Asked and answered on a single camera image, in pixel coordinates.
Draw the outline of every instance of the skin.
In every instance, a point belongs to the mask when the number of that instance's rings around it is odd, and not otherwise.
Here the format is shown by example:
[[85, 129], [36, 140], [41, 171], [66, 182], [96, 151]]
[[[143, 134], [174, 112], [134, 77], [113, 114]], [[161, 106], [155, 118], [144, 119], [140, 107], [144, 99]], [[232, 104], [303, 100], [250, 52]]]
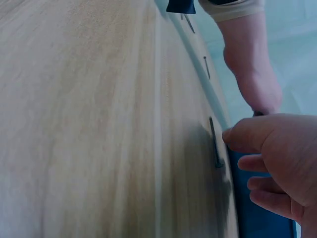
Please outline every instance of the skin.
[[224, 60], [240, 92], [255, 112], [278, 113], [282, 90], [270, 64], [264, 12], [217, 23], [224, 38]]
[[238, 166], [268, 172], [250, 178], [250, 199], [268, 211], [295, 220], [303, 238], [317, 237], [317, 117], [269, 115], [244, 119], [223, 133], [230, 149], [248, 155]]

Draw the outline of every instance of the white sleeve cuff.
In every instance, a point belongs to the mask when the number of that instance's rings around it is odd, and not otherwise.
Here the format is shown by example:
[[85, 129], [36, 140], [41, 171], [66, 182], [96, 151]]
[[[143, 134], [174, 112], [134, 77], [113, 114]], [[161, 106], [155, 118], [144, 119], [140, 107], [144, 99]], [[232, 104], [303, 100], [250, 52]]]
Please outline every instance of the white sleeve cuff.
[[199, 0], [199, 3], [216, 22], [252, 15], [264, 11], [265, 6], [265, 0], [244, 0], [223, 6], [212, 4], [208, 0]]

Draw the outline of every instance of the fingernail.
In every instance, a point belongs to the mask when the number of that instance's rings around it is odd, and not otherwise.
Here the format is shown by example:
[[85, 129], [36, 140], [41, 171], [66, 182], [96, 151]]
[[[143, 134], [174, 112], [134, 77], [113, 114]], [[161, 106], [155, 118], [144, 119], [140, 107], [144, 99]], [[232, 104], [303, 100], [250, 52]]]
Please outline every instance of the fingernail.
[[224, 142], [226, 142], [229, 137], [230, 137], [230, 133], [231, 133], [231, 128], [228, 129], [228, 130], [225, 130], [223, 133], [222, 133], [222, 139], [224, 140]]

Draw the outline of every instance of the dark blue object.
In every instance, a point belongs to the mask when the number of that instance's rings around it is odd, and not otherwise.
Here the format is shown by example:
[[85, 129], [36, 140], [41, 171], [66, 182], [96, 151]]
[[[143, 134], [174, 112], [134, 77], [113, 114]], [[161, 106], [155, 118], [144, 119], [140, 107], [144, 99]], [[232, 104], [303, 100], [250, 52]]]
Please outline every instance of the dark blue object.
[[167, 12], [195, 14], [194, 0], [169, 0]]
[[[237, 0], [209, 0], [215, 5], [232, 3]], [[195, 14], [194, 0], [169, 0], [167, 12]]]
[[244, 154], [229, 150], [240, 238], [294, 238], [293, 221], [258, 207], [249, 198], [247, 181], [252, 176], [269, 176], [239, 170], [237, 163]]

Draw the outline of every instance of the wooden board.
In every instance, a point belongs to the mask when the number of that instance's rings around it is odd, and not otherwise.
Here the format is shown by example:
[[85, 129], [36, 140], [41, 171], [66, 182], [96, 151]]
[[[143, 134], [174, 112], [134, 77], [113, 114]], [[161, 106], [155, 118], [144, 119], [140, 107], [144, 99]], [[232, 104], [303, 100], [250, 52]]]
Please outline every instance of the wooden board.
[[1, 238], [237, 237], [212, 109], [153, 1], [3, 1], [0, 90]]

